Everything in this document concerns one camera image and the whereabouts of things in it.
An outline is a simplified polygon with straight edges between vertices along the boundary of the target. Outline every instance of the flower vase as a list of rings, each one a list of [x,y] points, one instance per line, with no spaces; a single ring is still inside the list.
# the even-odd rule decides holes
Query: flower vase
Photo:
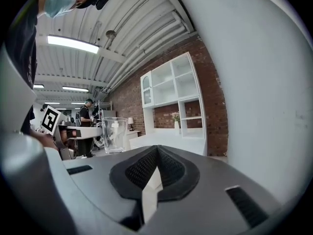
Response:
[[[179,136],[179,124],[178,124],[178,121],[174,121],[174,129],[175,129],[175,135]]]

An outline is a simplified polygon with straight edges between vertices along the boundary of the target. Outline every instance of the drinking glass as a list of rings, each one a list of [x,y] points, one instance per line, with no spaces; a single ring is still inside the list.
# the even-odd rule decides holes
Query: drinking glass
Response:
[[[111,154],[125,151],[127,124],[127,118],[102,118],[102,132],[106,153]]]

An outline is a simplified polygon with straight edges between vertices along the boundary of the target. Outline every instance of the flowers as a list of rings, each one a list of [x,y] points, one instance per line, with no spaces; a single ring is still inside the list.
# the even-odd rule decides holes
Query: flowers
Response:
[[[173,112],[171,115],[175,122],[179,121],[179,112]]]

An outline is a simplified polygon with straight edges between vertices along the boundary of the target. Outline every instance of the ceiling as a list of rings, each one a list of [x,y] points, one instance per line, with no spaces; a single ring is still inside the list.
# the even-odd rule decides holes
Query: ceiling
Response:
[[[117,35],[112,41],[108,30]],[[37,24],[37,102],[72,102],[91,97],[103,100],[143,63],[164,48],[191,36],[194,29],[178,0],[109,0],[98,11],[94,6]],[[98,54],[47,43],[47,35],[78,39],[100,46]],[[88,89],[88,93],[63,90],[62,86]]]

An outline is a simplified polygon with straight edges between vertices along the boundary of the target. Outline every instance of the dark pants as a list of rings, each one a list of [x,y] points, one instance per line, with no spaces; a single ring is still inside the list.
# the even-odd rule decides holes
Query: dark pants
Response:
[[[77,140],[78,146],[78,156],[86,155],[86,157],[91,155],[93,138]]]

